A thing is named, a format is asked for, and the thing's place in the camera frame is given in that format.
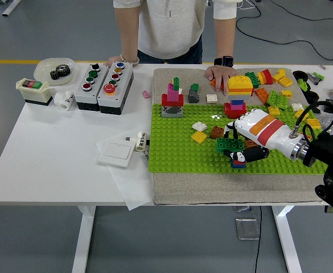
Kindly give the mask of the person's right hand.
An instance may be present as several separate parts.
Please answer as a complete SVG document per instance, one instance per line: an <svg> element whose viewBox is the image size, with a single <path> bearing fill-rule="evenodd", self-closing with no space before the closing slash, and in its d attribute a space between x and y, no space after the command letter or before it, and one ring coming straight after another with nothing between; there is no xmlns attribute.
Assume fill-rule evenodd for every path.
<svg viewBox="0 0 333 273"><path fill-rule="evenodd" d="M103 62L103 65L107 65L108 67L111 67L114 62L123 62L120 55L110 57L107 61Z"/></svg>

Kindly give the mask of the person's left hand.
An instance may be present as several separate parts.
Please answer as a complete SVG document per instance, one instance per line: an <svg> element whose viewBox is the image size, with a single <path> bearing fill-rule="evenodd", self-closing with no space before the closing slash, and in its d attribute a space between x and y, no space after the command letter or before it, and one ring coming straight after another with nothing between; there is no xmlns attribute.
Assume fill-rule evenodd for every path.
<svg viewBox="0 0 333 273"><path fill-rule="evenodd" d="M229 78L235 75L236 71L234 68L221 65L213 65L205 71L205 76L209 81L215 79L215 91L222 92L225 96L227 95L227 91L224 88L227 87Z"/></svg>

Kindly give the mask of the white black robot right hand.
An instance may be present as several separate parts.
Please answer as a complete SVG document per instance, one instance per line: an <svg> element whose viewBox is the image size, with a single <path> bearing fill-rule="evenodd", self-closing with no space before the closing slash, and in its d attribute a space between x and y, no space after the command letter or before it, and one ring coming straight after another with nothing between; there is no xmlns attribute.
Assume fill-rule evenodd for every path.
<svg viewBox="0 0 333 273"><path fill-rule="evenodd" d="M226 131L252 140L256 145L242 151L225 150L223 154L242 163L265 159L270 150L278 150L291 160L297 160L306 141L303 135L261 109L253 109L226 125Z"/></svg>

